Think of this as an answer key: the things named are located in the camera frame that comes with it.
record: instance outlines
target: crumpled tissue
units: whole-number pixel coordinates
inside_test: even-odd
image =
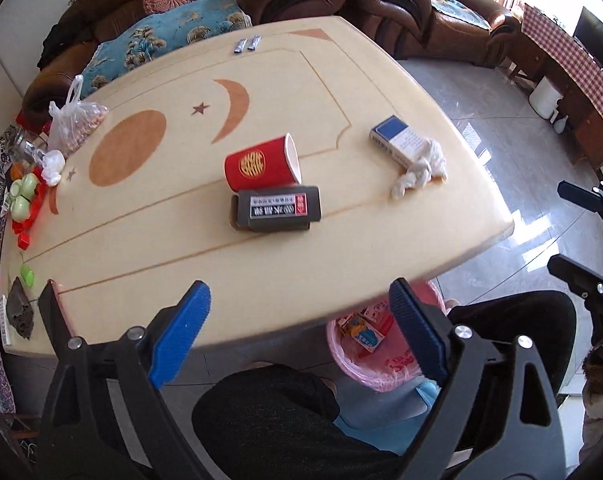
[[[390,189],[390,194],[395,199],[401,198],[406,193],[406,189],[421,189],[435,177],[443,180],[448,178],[446,159],[439,142],[424,139],[424,148],[419,158],[410,165],[406,174],[395,181]]]
[[[66,165],[66,160],[62,152],[59,150],[52,150],[44,155],[42,162],[42,178],[46,181],[48,186],[57,186],[59,181],[62,179],[62,170]]]

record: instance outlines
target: checkered tablecloth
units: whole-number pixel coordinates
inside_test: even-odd
[[[558,24],[529,5],[523,10],[521,31],[561,65],[603,119],[603,70],[590,54]]]

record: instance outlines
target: plastic bag handle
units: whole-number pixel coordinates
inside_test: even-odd
[[[80,95],[82,94],[82,85],[84,84],[84,76],[77,74],[72,84],[70,85],[68,95],[66,96],[66,104],[70,104],[71,101],[76,103],[80,102]]]

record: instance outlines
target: person's leg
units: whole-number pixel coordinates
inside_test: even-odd
[[[193,428],[231,480],[381,480],[399,457],[345,436],[320,378],[273,365],[226,377],[193,409]]]
[[[484,339],[511,343],[529,336],[550,378],[555,395],[566,374],[575,343],[577,314],[563,292],[541,290],[497,300],[456,306],[448,315],[453,324],[470,326]]]

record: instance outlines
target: paper cup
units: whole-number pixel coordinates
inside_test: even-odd
[[[230,189],[235,192],[302,183],[291,134],[232,153],[226,157],[224,172]]]

